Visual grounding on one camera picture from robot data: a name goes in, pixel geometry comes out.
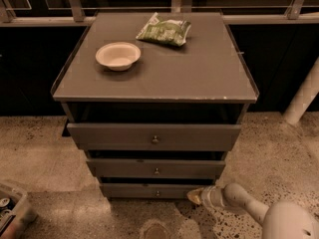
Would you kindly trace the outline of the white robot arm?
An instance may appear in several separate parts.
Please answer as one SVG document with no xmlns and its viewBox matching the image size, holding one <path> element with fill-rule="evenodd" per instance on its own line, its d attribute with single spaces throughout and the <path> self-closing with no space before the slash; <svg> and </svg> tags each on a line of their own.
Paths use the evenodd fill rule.
<svg viewBox="0 0 319 239">
<path fill-rule="evenodd" d="M 205 186 L 189 191 L 186 196 L 206 209 L 244 210 L 262 227 L 262 239 L 319 239 L 319 222 L 306 209 L 290 201 L 268 206 L 238 183 Z"/>
</svg>

